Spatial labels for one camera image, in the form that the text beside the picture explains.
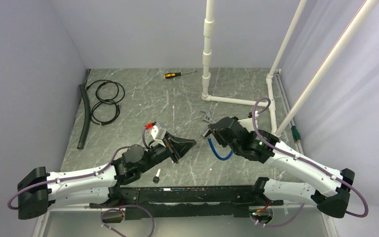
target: yellow and black screwdriver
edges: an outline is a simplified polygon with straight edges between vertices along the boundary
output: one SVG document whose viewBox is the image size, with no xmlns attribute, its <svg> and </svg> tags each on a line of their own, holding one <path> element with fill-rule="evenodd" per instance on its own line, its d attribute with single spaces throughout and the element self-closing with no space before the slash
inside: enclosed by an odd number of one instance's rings
<svg viewBox="0 0 379 237">
<path fill-rule="evenodd" d="M 191 71 L 191 72 L 186 72 L 186 73 L 181 73 L 181 72 L 178 72 L 178 73 L 167 73 L 167 74 L 165 74 L 165 78 L 166 78 L 166 79 L 175 78 L 175 77 L 181 76 L 181 75 L 183 75 L 183 74 L 194 73 L 194 72 L 196 72 L 196 71 L 197 71 L 197 70 L 195 70 L 195 71 Z"/>
</svg>

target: table surface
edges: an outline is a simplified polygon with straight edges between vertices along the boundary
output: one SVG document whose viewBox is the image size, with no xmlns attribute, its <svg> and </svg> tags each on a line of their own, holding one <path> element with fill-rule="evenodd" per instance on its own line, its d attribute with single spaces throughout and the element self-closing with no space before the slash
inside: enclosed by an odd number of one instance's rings
<svg viewBox="0 0 379 237">
<path fill-rule="evenodd" d="M 121 113 L 111 124 L 100 126 L 91 123 L 85 147 L 83 150 L 78 150 L 76 147 L 84 116 L 83 102 L 81 102 L 61 171 L 99 166 L 108 162 L 114 151 L 121 146 L 142 145 L 141 131 L 148 122 L 162 122 L 171 134 L 197 140 L 208 124 L 202 120 L 201 110 L 210 110 L 215 120 L 232 116 L 237 116 L 239 119 L 247 118 L 252 106 L 201 100 L 202 69 L 174 79 L 163 78 L 167 72 L 192 70 L 196 69 L 91 70 L 87 85 L 99 79 L 109 79 L 124 86 L 126 93 L 120 102 Z M 247 100 L 267 97 L 265 77 L 268 71 L 269 69 L 211 68 L 209 93 L 214 96 Z M 98 84 L 88 90 L 91 106 L 98 102 L 95 97 Z M 277 87 L 278 83 L 274 78 L 276 118 L 280 124 L 285 117 L 285 111 L 281 92 Z M 106 85 L 100 90 L 100 97 L 110 98 L 115 93 L 115 86 Z M 95 116 L 101 120 L 109 120 L 114 113 L 113 106 L 102 105 L 95 112 Z M 258 128 L 270 131 L 269 111 L 259 116 Z M 280 139 L 292 148 L 296 147 L 288 127 Z M 147 142 L 150 140 L 150 135 L 147 133 Z M 214 144 L 222 156 L 229 153 L 228 147 L 222 148 L 215 141 Z M 152 179 L 159 168 L 160 181 L 155 184 Z M 258 177 L 301 182 L 285 171 L 243 157 L 233 155 L 227 161 L 218 160 L 211 152 L 208 142 L 201 140 L 180 159 L 178 164 L 173 164 L 167 159 L 142 174 L 140 180 L 127 187 L 253 185 Z"/>
</svg>

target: white wall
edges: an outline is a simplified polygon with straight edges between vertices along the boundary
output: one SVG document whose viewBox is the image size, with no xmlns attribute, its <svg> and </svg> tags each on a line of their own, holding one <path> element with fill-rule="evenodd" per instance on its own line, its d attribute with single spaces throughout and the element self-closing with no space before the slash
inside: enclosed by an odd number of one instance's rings
<svg viewBox="0 0 379 237">
<path fill-rule="evenodd" d="M 362 2 L 321 0 L 315 5 L 282 65 L 291 106 Z M 379 230 L 371 221 L 379 218 L 379 4 L 295 121 L 305 153 L 331 167 L 354 170 L 354 186 L 371 206 L 367 219 L 338 220 L 341 236 L 373 236 Z M 362 213 L 359 200 L 352 196 L 351 208 Z"/>
<path fill-rule="evenodd" d="M 89 68 L 202 67 L 206 0 L 51 2 Z M 298 3 L 215 1 L 211 66 L 271 67 Z"/>
<path fill-rule="evenodd" d="M 32 235 L 6 202 L 35 167 L 60 169 L 84 76 L 49 0 L 0 1 L 0 237 Z"/>
</svg>

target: coiled black cable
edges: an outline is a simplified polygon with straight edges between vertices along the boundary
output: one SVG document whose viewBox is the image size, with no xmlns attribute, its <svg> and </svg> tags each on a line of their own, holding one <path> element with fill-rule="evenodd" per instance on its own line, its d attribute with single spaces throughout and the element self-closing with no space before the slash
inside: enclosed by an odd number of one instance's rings
<svg viewBox="0 0 379 237">
<path fill-rule="evenodd" d="M 120 105 L 118 104 L 120 101 L 122 101 L 124 99 L 124 96 L 125 96 L 125 90 L 124 90 L 124 87 L 118 83 L 118 82 L 115 82 L 115 81 L 112 81 L 112 80 L 96 80 L 94 81 L 93 83 L 91 83 L 89 86 L 86 87 L 86 90 L 88 90 L 93 84 L 97 83 L 97 82 L 100 82 L 100 81 L 103 81 L 103 83 L 101 83 L 98 87 L 97 87 L 97 90 L 95 91 L 95 97 L 98 99 L 98 103 L 96 103 L 92 109 L 91 109 L 91 121 L 94 123 L 94 124 L 97 124 L 97 125 L 107 125 L 107 124 L 110 124 L 112 122 L 114 122 L 118 116 L 120 115 Z M 99 91 L 102 89 L 102 87 L 106 84 L 109 84 L 109 83 L 112 83 L 114 84 L 116 87 L 117 87 L 117 93 L 115 94 L 114 97 L 112 98 L 108 98 L 108 99 L 103 99 L 99 96 Z M 120 94 L 120 87 L 123 91 L 123 96 L 115 101 L 115 99 L 117 98 L 118 94 Z M 100 107 L 102 104 L 104 105 L 114 105 L 115 106 L 115 115 L 112 119 L 108 120 L 108 121 L 101 121 L 99 119 L 97 119 L 94 115 L 94 112 L 95 110 Z"/>
</svg>

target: small black knob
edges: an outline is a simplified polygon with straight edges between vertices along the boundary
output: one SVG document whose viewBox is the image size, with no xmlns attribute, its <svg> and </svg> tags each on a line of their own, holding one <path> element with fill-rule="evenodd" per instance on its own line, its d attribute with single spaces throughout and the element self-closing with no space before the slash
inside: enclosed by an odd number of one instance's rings
<svg viewBox="0 0 379 237">
<path fill-rule="evenodd" d="M 159 183 L 159 177 L 154 176 L 154 177 L 153 177 L 153 182 L 154 182 L 155 184 Z"/>
</svg>

